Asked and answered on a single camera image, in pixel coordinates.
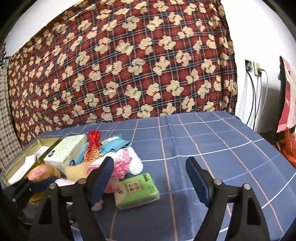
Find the tan sponge block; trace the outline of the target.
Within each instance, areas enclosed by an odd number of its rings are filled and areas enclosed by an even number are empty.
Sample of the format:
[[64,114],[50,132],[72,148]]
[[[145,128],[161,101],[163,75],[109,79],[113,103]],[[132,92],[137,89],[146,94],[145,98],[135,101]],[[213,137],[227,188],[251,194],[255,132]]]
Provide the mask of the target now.
[[93,162],[83,162],[76,166],[67,166],[65,167],[65,175],[67,180],[78,181],[81,178],[87,178],[88,174],[86,174],[87,168]]

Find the red gold drawstring pouch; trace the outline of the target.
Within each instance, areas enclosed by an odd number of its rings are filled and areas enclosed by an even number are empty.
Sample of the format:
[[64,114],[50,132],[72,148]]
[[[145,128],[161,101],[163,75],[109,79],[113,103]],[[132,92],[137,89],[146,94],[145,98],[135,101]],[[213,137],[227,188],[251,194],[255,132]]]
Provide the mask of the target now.
[[92,162],[102,157],[100,147],[102,144],[99,142],[101,138],[100,131],[91,131],[88,133],[88,148],[84,154],[84,162]]

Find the green tissue pack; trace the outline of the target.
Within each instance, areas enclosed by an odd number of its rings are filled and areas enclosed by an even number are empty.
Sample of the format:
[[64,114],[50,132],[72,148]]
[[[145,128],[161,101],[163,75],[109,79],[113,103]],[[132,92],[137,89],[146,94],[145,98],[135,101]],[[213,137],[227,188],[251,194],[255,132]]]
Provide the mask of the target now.
[[114,192],[119,210],[146,205],[160,199],[159,190],[149,173],[119,181]]

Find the teal cloth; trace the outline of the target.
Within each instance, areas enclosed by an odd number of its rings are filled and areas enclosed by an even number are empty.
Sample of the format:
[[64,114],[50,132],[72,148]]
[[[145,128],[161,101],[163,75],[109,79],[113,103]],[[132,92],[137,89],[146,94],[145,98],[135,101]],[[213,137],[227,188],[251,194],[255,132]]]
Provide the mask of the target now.
[[108,152],[117,152],[122,148],[128,148],[131,145],[131,141],[123,139],[122,134],[119,134],[102,139],[100,144],[100,152],[102,155],[105,155]]

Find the fluffy pink puff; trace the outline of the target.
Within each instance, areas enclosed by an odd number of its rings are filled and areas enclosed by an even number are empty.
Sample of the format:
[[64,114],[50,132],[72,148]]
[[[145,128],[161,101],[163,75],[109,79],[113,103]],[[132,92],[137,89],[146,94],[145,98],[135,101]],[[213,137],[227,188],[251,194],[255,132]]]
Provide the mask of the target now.
[[71,181],[71,180],[68,180],[68,179],[60,178],[60,179],[55,180],[55,183],[59,187],[63,187],[63,186],[73,185],[73,184],[75,184],[75,181]]

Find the round gold pink tin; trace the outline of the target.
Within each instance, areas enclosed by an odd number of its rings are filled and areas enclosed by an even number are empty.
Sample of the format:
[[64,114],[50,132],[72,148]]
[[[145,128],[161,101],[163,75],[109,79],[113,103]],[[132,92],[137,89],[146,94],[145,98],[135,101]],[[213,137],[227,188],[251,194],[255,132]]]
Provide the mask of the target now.
[[[61,178],[61,173],[57,168],[47,164],[41,164],[27,174],[27,178],[33,182],[40,182],[52,176]],[[32,205],[39,205],[41,200],[44,198],[44,195],[45,192],[33,193],[29,203]]]

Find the white foam tin liner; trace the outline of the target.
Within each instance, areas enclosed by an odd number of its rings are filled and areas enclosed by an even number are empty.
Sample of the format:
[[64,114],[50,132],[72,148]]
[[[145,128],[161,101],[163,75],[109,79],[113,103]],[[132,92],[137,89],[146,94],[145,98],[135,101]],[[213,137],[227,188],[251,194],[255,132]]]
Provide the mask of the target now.
[[26,149],[13,161],[9,169],[3,175],[3,182],[10,186],[20,181],[40,162],[40,158],[49,149],[48,146],[36,146]]

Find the gold rectangular tin box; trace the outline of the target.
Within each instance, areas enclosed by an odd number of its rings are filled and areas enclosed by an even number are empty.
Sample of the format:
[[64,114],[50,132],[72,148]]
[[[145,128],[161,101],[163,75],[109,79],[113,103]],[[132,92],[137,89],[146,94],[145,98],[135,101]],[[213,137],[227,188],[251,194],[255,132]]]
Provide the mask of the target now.
[[8,187],[25,178],[60,141],[59,137],[38,138],[27,145],[1,174],[2,185]]

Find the floral tissue box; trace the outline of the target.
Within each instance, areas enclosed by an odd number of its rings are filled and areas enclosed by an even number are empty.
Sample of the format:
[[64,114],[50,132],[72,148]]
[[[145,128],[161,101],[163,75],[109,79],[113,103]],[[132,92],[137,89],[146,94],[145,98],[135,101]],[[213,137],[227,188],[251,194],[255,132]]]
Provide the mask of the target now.
[[86,134],[65,137],[44,158],[44,162],[63,172],[65,167],[76,166],[83,161],[88,145]]

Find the green white checked cloth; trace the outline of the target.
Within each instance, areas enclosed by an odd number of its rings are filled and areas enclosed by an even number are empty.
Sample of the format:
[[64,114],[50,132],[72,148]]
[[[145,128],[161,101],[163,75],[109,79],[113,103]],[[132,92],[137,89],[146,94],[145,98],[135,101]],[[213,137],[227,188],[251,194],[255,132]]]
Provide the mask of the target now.
[[16,136],[8,91],[8,71],[1,67],[1,170],[22,150]]

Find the blue plaid table cloth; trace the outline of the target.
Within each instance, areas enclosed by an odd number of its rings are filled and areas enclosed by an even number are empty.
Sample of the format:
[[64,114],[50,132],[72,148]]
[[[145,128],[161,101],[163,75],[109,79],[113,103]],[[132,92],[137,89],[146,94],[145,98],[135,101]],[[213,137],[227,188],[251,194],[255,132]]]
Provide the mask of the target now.
[[268,141],[225,111],[181,113],[116,123],[89,123],[45,132],[42,137],[122,135],[131,141],[160,192],[158,201],[129,210],[105,196],[95,213],[107,240],[193,240],[206,215],[185,170],[194,157],[217,179],[249,184],[267,222],[270,238],[281,239],[295,220],[295,168]]

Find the orange plastic bag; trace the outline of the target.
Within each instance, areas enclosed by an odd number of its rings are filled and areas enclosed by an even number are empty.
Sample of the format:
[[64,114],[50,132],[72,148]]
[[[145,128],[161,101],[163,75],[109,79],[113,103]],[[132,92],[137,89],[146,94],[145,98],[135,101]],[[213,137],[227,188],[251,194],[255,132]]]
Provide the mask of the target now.
[[296,168],[296,155],[295,155],[295,134],[291,133],[288,128],[284,131],[284,139],[277,142],[281,154]]

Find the red plaid bear blanket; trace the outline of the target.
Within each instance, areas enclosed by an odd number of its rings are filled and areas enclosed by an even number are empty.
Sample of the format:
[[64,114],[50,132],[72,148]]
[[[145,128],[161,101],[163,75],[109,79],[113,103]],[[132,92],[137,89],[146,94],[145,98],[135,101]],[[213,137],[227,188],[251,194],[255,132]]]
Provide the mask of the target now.
[[80,1],[11,56],[22,146],[41,133],[175,113],[235,113],[237,69],[221,1]]

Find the wall power socket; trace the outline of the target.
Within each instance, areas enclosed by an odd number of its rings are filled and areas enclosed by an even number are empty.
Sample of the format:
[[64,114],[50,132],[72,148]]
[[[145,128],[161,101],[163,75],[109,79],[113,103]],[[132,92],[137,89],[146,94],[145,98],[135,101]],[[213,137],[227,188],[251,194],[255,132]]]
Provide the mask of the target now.
[[259,63],[254,62],[253,63],[254,66],[254,75],[256,77],[261,77],[261,73],[262,73],[262,69]]
[[246,69],[247,72],[252,72],[253,71],[252,61],[245,60],[245,69]]

